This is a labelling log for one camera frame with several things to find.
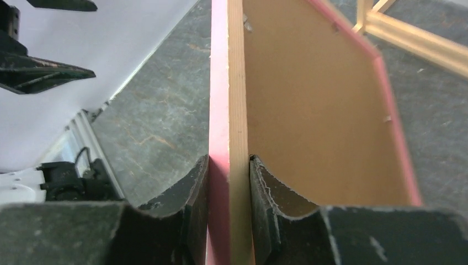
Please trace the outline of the pink wooden picture frame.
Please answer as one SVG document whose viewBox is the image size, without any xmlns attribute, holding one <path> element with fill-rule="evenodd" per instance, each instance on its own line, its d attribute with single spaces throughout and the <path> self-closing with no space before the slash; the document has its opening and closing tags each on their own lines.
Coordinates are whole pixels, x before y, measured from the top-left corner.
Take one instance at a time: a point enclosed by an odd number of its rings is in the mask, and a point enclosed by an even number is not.
<svg viewBox="0 0 468 265">
<path fill-rule="evenodd" d="M 207 264 L 253 264 L 244 1 L 213 1 Z"/>
</svg>

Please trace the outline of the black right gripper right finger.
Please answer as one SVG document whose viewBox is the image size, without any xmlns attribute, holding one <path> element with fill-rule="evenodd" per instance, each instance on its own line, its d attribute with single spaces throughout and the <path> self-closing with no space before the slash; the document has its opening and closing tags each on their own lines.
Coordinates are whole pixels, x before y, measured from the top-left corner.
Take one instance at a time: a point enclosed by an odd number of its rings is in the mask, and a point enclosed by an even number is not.
<svg viewBox="0 0 468 265">
<path fill-rule="evenodd" d="M 467 220 L 421 207 L 319 206 L 251 156 L 256 264 L 466 264 Z"/>
</svg>

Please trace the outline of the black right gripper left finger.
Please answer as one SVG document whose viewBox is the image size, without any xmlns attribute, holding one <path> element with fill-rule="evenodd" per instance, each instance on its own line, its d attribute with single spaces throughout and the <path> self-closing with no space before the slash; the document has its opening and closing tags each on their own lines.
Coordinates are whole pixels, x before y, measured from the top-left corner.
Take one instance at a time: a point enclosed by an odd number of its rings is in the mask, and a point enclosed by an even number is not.
<svg viewBox="0 0 468 265">
<path fill-rule="evenodd" d="M 148 203 L 1 207 L 2 264 L 204 264 L 208 157 Z"/>
</svg>

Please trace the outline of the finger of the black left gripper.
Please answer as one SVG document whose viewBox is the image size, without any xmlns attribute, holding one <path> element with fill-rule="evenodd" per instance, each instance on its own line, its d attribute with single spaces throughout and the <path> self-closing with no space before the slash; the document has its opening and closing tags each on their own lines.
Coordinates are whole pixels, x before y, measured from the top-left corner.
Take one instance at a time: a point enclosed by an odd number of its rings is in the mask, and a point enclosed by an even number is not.
<svg viewBox="0 0 468 265">
<path fill-rule="evenodd" d="M 35 8 L 96 12 L 98 7 L 89 0 L 27 0 Z"/>
<path fill-rule="evenodd" d="M 55 61 L 1 52 L 1 88 L 38 94 L 62 84 L 96 77 L 92 70 Z"/>
</svg>

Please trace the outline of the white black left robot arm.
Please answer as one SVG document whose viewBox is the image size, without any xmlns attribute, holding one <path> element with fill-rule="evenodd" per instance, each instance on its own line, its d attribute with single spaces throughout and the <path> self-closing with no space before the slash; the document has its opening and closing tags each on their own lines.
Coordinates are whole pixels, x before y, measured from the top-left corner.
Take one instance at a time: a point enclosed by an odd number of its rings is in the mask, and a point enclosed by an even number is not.
<svg viewBox="0 0 468 265">
<path fill-rule="evenodd" d="M 20 11 L 1 2 L 1 88 L 38 94 L 72 81 L 95 77 L 92 70 L 28 55 L 18 40 Z M 125 196 L 81 110 L 65 127 L 51 161 L 1 174 L 1 203 L 119 201 Z"/>
</svg>

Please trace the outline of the brown backing board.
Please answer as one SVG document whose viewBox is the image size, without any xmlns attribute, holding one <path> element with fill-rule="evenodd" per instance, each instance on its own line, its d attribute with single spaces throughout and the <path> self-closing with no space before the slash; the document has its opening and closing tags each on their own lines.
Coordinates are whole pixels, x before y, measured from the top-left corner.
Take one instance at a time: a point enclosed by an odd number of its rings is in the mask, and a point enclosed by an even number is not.
<svg viewBox="0 0 468 265">
<path fill-rule="evenodd" d="M 244 1 L 248 148 L 319 205 L 421 205 L 380 53 L 327 1 Z"/>
</svg>

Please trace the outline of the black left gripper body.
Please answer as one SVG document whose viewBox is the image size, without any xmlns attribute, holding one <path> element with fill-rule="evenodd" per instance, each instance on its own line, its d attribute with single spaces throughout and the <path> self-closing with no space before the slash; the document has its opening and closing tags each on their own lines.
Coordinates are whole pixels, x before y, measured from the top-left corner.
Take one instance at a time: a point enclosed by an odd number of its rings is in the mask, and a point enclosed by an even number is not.
<svg viewBox="0 0 468 265">
<path fill-rule="evenodd" d="M 20 11 L 1 1 L 1 51 L 27 55 L 28 49 L 18 41 Z"/>
</svg>

